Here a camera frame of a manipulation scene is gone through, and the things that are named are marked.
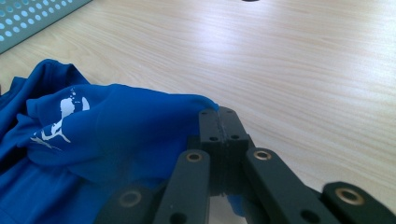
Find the blue shirt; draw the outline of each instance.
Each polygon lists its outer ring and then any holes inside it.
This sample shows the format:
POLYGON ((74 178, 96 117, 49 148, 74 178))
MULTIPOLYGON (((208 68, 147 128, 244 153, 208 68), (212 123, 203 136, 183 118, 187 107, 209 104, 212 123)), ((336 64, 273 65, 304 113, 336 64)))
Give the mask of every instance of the blue shirt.
POLYGON ((0 97, 0 222, 92 223, 117 189, 172 174, 198 113, 193 94, 90 84, 40 63, 0 97))

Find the brass ring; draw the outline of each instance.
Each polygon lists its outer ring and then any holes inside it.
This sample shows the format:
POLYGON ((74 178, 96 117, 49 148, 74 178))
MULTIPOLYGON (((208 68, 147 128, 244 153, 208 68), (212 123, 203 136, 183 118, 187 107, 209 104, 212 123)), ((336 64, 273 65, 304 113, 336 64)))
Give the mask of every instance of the brass ring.
POLYGON ((268 161, 272 158, 271 154, 266 151, 255 151, 253 155, 256 159, 261 161, 268 161))
POLYGON ((119 198, 119 203, 122 207, 133 207, 140 203, 142 194, 137 190, 128 190, 119 198))
POLYGON ((339 188, 335 190, 335 194, 345 203, 349 203, 352 205, 364 204, 363 197, 353 189, 339 188))
POLYGON ((187 154, 186 158, 187 158, 187 161, 198 162, 202 159, 202 155, 197 152, 192 152, 192 153, 187 154))

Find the light wood surface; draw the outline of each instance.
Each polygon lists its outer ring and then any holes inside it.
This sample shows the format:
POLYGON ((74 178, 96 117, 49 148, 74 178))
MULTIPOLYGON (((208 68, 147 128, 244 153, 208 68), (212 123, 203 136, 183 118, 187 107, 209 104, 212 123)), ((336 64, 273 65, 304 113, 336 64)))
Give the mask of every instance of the light wood surface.
MULTIPOLYGON (((307 186, 346 181, 396 212, 394 0, 93 0, 0 55, 2 92, 45 58, 205 95, 307 186)), ((216 198, 210 223, 246 222, 216 198)))

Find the wood grain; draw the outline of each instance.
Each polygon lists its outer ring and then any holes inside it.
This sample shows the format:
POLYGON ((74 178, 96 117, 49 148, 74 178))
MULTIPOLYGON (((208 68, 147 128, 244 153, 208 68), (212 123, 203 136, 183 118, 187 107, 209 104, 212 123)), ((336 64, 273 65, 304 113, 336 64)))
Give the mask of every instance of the wood grain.
MULTIPOLYGON (((0 55, 2 92, 45 58, 208 96, 307 186, 346 181, 396 212, 393 0, 94 0, 0 55)), ((210 223, 245 223, 212 205, 210 223)))

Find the perforated metal panel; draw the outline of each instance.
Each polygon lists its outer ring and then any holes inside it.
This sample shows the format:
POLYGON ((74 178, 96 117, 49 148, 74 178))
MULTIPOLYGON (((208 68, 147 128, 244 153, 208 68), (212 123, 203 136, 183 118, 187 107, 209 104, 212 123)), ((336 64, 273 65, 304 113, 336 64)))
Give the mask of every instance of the perforated metal panel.
POLYGON ((0 53, 91 0, 0 0, 0 53))

